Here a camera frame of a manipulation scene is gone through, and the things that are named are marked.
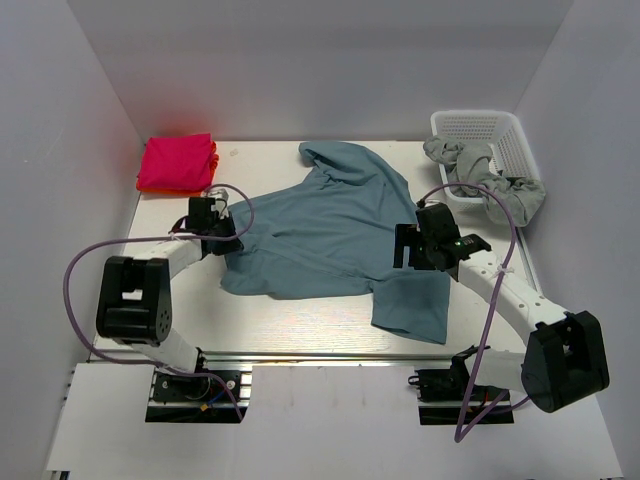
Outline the blue-grey t-shirt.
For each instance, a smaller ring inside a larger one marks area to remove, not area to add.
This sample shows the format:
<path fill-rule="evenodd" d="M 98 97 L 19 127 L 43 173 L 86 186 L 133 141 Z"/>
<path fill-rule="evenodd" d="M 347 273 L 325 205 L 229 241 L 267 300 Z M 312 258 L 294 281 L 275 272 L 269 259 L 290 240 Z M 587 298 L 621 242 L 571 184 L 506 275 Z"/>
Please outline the blue-grey t-shirt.
<path fill-rule="evenodd" d="M 373 326 L 445 343 L 449 277 L 393 266 L 395 228 L 415 220 L 407 180 L 361 145 L 308 141 L 298 151 L 311 168 L 302 182 L 230 206 L 252 226 L 225 258 L 222 288 L 279 300 L 369 294 Z"/>

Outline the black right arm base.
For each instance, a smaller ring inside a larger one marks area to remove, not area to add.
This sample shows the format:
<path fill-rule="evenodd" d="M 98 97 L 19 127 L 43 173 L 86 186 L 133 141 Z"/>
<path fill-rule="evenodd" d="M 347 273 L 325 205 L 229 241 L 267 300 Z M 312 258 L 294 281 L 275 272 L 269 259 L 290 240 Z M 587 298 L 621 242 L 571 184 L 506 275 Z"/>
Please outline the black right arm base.
<path fill-rule="evenodd" d="M 417 390 L 421 426 L 456 425 L 465 383 L 448 369 L 421 369 L 408 377 L 408 385 Z M 495 387 L 475 386 L 466 409 L 464 425 L 475 419 L 500 393 L 501 390 Z"/>

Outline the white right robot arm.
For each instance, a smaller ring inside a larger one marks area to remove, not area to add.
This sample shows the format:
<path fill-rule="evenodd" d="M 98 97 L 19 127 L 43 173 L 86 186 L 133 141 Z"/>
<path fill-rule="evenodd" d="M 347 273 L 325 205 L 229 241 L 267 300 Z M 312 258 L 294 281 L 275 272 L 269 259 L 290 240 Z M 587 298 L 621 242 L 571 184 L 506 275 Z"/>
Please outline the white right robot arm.
<path fill-rule="evenodd" d="M 490 244 L 463 236 L 449 208 L 421 204 L 414 224 L 395 228 L 394 265 L 445 272 L 475 292 L 508 322 L 525 351 L 470 347 L 456 354 L 448 370 L 412 377 L 426 401 L 472 399 L 491 387 L 524 393 L 552 413 L 610 385 L 599 320 L 587 311 L 571 313 L 545 298 L 502 265 Z"/>

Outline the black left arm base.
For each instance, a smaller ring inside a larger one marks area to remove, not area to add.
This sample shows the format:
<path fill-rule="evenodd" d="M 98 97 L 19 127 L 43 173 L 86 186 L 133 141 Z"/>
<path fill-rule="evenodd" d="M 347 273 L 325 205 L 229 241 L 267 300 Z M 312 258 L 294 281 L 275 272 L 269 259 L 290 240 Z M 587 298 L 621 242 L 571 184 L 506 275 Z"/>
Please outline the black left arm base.
<path fill-rule="evenodd" d="M 209 378 L 188 378 L 155 371 L 145 414 L 146 423 L 239 424 L 228 388 L 244 416 L 247 412 L 252 371 L 247 365 L 214 370 L 226 384 Z"/>

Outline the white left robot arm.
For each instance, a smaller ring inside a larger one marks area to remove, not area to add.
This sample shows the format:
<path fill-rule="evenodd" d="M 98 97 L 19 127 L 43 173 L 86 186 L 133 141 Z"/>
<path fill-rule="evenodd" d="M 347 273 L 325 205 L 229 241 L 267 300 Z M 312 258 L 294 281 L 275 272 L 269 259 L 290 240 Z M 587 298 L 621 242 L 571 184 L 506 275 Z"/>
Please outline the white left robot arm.
<path fill-rule="evenodd" d="M 169 371 L 179 371 L 177 387 L 199 399 L 211 374 L 198 366 L 200 351 L 172 327 L 171 280 L 209 255 L 239 252 L 228 193 L 213 190 L 188 202 L 168 240 L 136 256 L 112 256 L 104 266 L 96 328 L 102 338 L 126 345 Z"/>

